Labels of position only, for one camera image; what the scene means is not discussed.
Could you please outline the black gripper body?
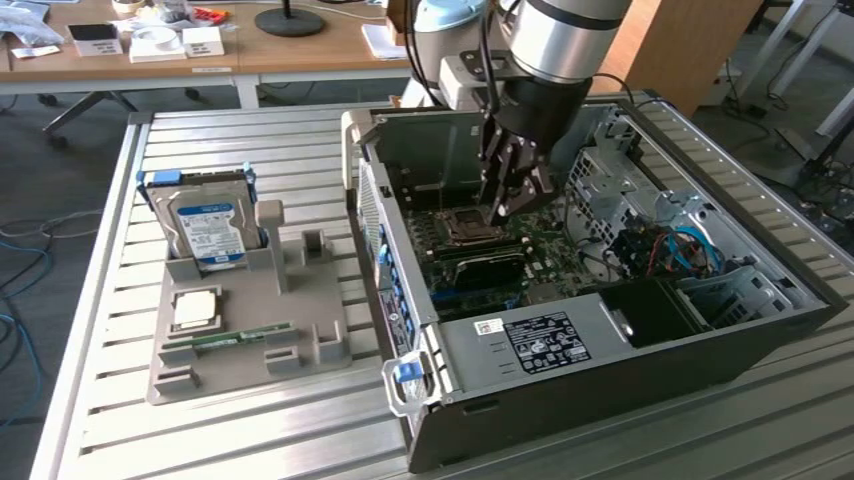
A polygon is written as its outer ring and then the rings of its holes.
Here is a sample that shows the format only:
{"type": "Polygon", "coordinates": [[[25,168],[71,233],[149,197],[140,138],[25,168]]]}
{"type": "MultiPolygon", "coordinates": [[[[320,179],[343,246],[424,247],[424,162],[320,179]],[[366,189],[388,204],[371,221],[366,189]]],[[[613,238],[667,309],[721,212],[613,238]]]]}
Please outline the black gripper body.
{"type": "Polygon", "coordinates": [[[535,77],[506,80],[494,115],[502,136],[520,137],[550,152],[578,116],[591,86],[591,78],[571,84],[535,77]]]}

